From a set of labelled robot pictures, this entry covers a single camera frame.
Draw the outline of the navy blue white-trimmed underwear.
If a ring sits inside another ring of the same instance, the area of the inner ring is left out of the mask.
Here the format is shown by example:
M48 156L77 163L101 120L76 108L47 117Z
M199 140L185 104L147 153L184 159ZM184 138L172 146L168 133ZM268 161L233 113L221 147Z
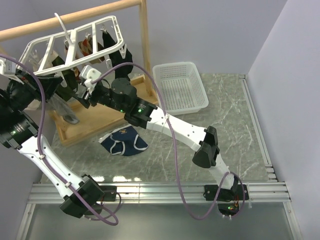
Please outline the navy blue white-trimmed underwear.
M149 147L130 124L107 133L98 142L113 156L130 157L144 152Z

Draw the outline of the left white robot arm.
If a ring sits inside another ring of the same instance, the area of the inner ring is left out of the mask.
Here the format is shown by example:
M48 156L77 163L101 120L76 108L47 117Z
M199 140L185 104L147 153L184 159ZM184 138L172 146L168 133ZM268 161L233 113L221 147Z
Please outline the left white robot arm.
M62 78L58 75L36 77L16 70L7 89L0 91L0 142L31 160L55 185L63 203L60 209L75 218L85 217L115 226L115 212L98 203L105 192L87 174L78 176L52 150L42 134L44 120L36 124L25 108L35 99L42 104L51 97Z

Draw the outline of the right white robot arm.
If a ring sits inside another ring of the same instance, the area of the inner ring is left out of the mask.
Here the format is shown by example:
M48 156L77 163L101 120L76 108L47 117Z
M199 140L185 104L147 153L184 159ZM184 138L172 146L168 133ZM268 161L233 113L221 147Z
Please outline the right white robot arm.
M138 97L137 89L126 78L115 79L109 87L101 82L101 78L92 77L85 77L81 81L84 91L78 96L86 108L97 104L106 106L123 113L124 120L135 127L156 131L184 143L194 150L192 162L209 170L217 182L215 194L218 201L230 202L237 197L245 199L246 189L222 159L216 128L195 126L170 115Z

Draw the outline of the white plastic clip hanger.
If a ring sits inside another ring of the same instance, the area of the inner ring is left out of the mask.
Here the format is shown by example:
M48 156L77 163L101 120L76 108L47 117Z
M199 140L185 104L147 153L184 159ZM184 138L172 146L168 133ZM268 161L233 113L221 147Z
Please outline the white plastic clip hanger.
M49 75L57 72L62 72L64 70L77 67L81 64L88 63L100 57L104 57L105 55L114 53L116 51L120 51L122 55L125 53L125 50L127 49L127 45L125 44L116 16L114 15L106 16L98 20L92 21L90 23L76 27L74 29L67 30L61 17L57 13L55 13L54 15L55 15L55 19L59 21L60 26L63 29L63 32L47 35L47 36L40 37L30 41L26 45L19 59L19 61L22 64L26 63L29 60L29 58L32 56L35 46L40 43L45 43L46 50L43 56L40 57L40 63L38 64L37 71L34 72L36 76ZM115 32L116 44L112 47L99 50L97 34L99 33L99 31L105 29L104 28L105 23L111 23L111 28ZM86 30L88 30L88 33L92 38L93 51L91 55L84 56L77 59L76 53L80 49L78 46L78 38L80 37L80 33ZM45 67L46 63L49 62L50 54L53 52L54 43L59 38L66 39L68 43L68 50L67 50L64 64L54 66L54 67Z

